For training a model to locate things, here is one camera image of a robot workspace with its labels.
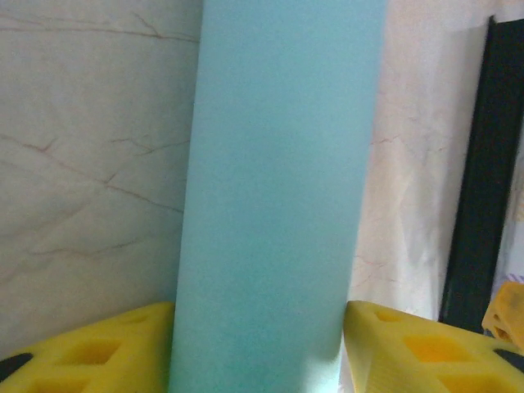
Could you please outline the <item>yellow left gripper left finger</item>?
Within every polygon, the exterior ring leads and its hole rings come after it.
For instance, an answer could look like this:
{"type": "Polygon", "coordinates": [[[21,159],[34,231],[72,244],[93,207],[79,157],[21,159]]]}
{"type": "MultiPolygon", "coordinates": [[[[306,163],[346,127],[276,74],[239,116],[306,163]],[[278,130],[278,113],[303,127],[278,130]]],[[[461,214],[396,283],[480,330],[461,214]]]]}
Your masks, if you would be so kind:
{"type": "Polygon", "coordinates": [[[172,302],[133,309],[26,346],[1,361],[3,392],[166,392],[172,302]]]}

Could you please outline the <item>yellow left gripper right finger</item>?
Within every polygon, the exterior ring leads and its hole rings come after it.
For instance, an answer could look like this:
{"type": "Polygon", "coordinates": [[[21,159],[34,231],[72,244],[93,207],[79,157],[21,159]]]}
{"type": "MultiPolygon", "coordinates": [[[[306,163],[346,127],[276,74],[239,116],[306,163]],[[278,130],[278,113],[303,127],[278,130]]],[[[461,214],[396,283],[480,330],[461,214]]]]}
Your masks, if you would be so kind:
{"type": "Polygon", "coordinates": [[[508,342],[360,300],[343,332],[356,392],[523,390],[523,353],[508,342]]]}

